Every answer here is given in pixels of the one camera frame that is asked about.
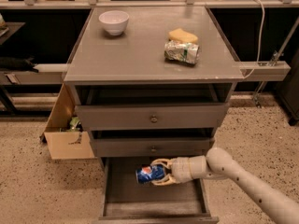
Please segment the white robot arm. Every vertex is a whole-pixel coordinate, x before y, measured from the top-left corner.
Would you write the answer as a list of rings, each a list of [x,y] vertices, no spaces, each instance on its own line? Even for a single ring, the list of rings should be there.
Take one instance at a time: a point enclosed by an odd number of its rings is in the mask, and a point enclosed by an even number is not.
[[[157,159],[170,173],[156,186],[186,183],[195,179],[229,178],[234,181],[277,224],[299,224],[299,204],[257,176],[242,168],[220,147],[211,148],[205,156]]]

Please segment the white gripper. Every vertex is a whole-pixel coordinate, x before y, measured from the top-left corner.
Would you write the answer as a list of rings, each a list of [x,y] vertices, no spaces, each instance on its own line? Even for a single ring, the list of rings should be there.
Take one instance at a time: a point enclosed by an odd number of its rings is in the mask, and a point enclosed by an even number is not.
[[[157,159],[152,161],[151,165],[162,165],[166,169],[171,169],[171,175],[166,175],[160,180],[153,180],[152,184],[154,186],[169,186],[176,183],[186,183],[191,180],[188,158]]]

